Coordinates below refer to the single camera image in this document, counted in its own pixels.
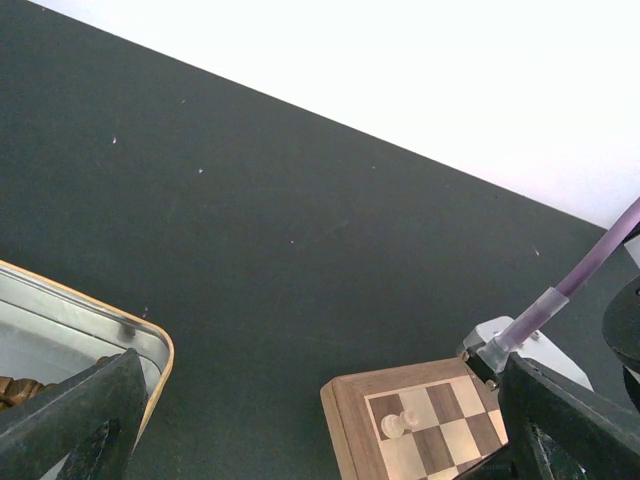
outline white wall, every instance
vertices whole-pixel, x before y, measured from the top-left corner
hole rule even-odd
[[[36,3],[601,226],[640,195],[637,2]]]

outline checkered pattern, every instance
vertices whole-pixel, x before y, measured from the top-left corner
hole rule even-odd
[[[365,397],[390,480],[450,480],[507,443],[496,396],[475,376]],[[413,410],[418,425],[387,438],[380,422]]]

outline chessboard frame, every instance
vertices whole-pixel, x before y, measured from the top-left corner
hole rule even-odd
[[[388,479],[367,398],[392,390],[470,375],[458,358],[334,378],[320,391],[344,480]]]

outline wooden chessboard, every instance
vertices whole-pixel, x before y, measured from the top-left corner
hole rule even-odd
[[[507,442],[497,396],[459,359],[333,379],[321,392],[345,480],[449,480]],[[388,438],[382,419],[418,424]]]

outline clear plastic tube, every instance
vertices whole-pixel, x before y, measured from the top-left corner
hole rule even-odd
[[[487,357],[485,361],[488,361],[494,371],[502,371],[509,353],[558,313],[569,302],[569,297],[600,268],[639,223],[640,198],[622,214],[556,288],[549,288],[502,333],[478,351],[483,358]]]

